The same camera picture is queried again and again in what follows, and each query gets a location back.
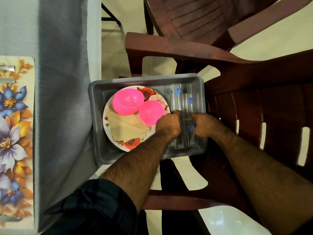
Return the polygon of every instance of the black pants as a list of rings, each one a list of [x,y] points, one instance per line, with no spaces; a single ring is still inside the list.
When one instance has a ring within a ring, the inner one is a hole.
[[[188,191],[174,162],[171,159],[160,162],[161,186],[164,191]],[[139,213],[138,235],[149,235],[146,212]],[[162,210],[162,234],[210,235],[198,210],[172,211]]]

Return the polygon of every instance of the napkin stack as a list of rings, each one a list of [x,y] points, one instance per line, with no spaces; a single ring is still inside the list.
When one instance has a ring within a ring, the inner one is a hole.
[[[133,138],[144,138],[146,132],[151,130],[151,126],[142,122],[138,111],[135,114],[123,116],[115,112],[113,107],[105,110],[110,131],[115,142],[128,142]]]

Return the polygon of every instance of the plate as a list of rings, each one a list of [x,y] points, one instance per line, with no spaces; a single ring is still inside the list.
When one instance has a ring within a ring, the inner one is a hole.
[[[165,111],[164,114],[170,113],[170,109],[168,107],[166,100],[155,90],[153,90],[149,87],[145,87],[145,86],[128,86],[128,87],[125,87],[123,89],[127,89],[127,88],[133,88],[133,89],[140,90],[143,93],[143,95],[145,96],[145,101],[148,101],[148,100],[159,101],[164,106],[164,111]],[[152,125],[151,130],[146,133],[147,136],[144,138],[133,138],[133,139],[129,140],[128,142],[123,142],[123,141],[114,142],[113,137],[111,135],[111,131],[110,131],[110,124],[109,124],[107,117],[106,117],[106,114],[105,114],[105,110],[112,105],[112,100],[113,100],[114,95],[108,100],[108,102],[106,103],[106,105],[104,107],[104,111],[103,111],[104,131],[105,131],[106,135],[108,136],[108,138],[110,139],[110,141],[115,146],[117,146],[119,149],[121,149],[125,152],[129,152],[130,150],[132,150],[133,148],[137,147],[139,144],[144,142],[151,135],[153,135],[156,131],[156,126]]]

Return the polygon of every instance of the pink bowl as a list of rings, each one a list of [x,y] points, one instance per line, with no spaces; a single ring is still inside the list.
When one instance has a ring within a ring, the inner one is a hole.
[[[145,100],[144,95],[137,89],[119,90],[113,97],[113,108],[120,115],[131,115],[139,110]]]
[[[139,117],[147,125],[156,125],[158,119],[163,115],[163,106],[157,101],[146,101],[139,109]]]

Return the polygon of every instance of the gray plastic tub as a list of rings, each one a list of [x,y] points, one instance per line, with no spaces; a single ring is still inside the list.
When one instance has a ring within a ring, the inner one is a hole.
[[[149,77],[129,77],[112,80],[94,81],[89,85],[89,97],[91,103],[91,115],[93,123],[93,136],[96,159],[102,164],[112,164],[126,152],[117,148],[106,136],[103,128],[104,106],[112,95],[118,90],[133,85],[151,87],[160,93],[171,108],[170,84],[184,84],[192,92],[197,94],[195,105],[198,113],[205,113],[204,82],[197,74],[161,75]],[[207,139],[198,138],[198,146],[185,149],[174,149],[171,143],[164,155],[165,158],[190,156],[202,154],[206,151]]]

